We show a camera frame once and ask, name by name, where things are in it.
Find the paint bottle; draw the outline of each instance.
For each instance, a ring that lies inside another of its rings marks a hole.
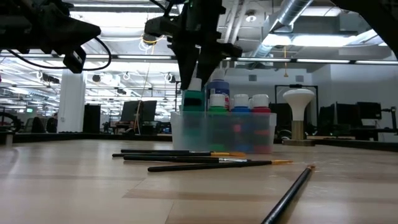
[[[225,95],[210,95],[210,107],[207,112],[207,133],[210,150],[225,152],[228,146],[225,144],[231,137],[229,124],[229,111],[225,108]]]
[[[225,70],[217,68],[211,75],[211,82],[206,85],[207,110],[210,109],[210,96],[223,94],[225,96],[224,107],[229,110],[229,83],[224,81]]]
[[[252,143],[255,153],[269,154],[271,153],[271,141],[274,136],[271,135],[269,119],[271,109],[269,109],[269,97],[266,94],[258,94],[253,96],[252,115]]]
[[[208,114],[228,114],[228,110],[225,108],[224,94],[210,95],[210,107],[208,109]]]
[[[234,108],[231,110],[233,125],[233,146],[235,151],[253,152],[250,142],[251,130],[251,110],[249,108],[249,96],[239,94],[234,96]]]
[[[201,79],[192,78],[188,90],[184,91],[182,111],[205,111],[205,94],[201,90]]]
[[[234,108],[232,113],[250,113],[249,96],[247,94],[238,94],[234,96]]]
[[[267,94],[254,95],[252,98],[252,113],[271,113]]]
[[[182,148],[205,150],[205,93],[201,91],[201,79],[192,78],[182,99]]]

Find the paintbrush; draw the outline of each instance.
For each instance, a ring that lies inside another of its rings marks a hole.
[[[189,150],[148,150],[148,149],[121,149],[121,153],[190,153]]]
[[[124,156],[232,156],[232,157],[245,157],[243,152],[189,152],[189,153],[119,153],[112,154],[112,157]]]
[[[300,174],[294,184],[288,189],[286,194],[279,200],[275,207],[271,210],[268,216],[261,222],[261,224],[278,223],[283,212],[292,202],[293,198],[300,190],[301,186],[308,180],[312,170],[315,169],[314,165],[307,166],[307,168]]]
[[[288,164],[288,163],[292,163],[292,162],[293,161],[274,160],[274,161],[225,162],[225,163],[219,163],[219,164],[194,164],[194,165],[182,165],[182,166],[162,166],[162,167],[150,167],[150,168],[148,168],[148,172],[266,166],[266,165],[273,165],[273,164]]]
[[[220,162],[247,162],[248,159],[228,159],[216,157],[183,157],[183,156],[124,156],[126,161],[158,161],[158,162],[186,162],[186,163],[220,163]]]

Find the robotic arm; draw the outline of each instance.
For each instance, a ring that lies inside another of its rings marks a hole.
[[[221,38],[221,33],[217,32],[218,19],[226,10],[222,0],[168,2],[163,16],[147,21],[145,33],[167,36],[169,48],[173,50],[180,69],[181,90],[188,88],[196,65],[196,76],[204,85],[224,58],[242,56],[240,47],[217,42]],[[181,15],[169,16],[172,6],[181,2],[185,2]]]
[[[28,54],[40,49],[65,55],[63,63],[81,73],[86,53],[81,45],[101,34],[98,26],[70,17],[72,4],[62,0],[2,0],[0,51],[17,49]]]

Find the paintbrush handle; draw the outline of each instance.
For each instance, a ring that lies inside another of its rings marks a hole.
[[[165,172],[165,171],[180,171],[180,170],[222,169],[222,168],[231,168],[231,167],[264,166],[271,164],[272,161],[226,162],[219,164],[194,164],[194,165],[184,165],[184,166],[150,167],[148,168],[148,171]]]
[[[190,153],[134,153],[134,156],[211,156],[210,152],[190,152]]]
[[[173,156],[124,156],[126,161],[159,161],[159,162],[186,162],[186,163],[219,163],[215,157],[173,157]]]
[[[261,224],[274,224],[278,223],[281,216],[292,202],[293,198],[297,195],[300,188],[310,177],[312,170],[315,166],[308,166],[297,178],[294,184],[288,189],[286,194],[279,200],[275,207],[271,210],[268,216],[261,222]]]
[[[121,149],[121,153],[189,153],[189,150],[145,150],[145,149]]]

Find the workbench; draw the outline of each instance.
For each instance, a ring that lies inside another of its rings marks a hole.
[[[260,223],[307,164],[316,171],[283,223],[397,223],[398,154],[275,145],[294,164],[148,173],[160,163],[112,159],[171,142],[76,140],[0,149],[1,223]]]

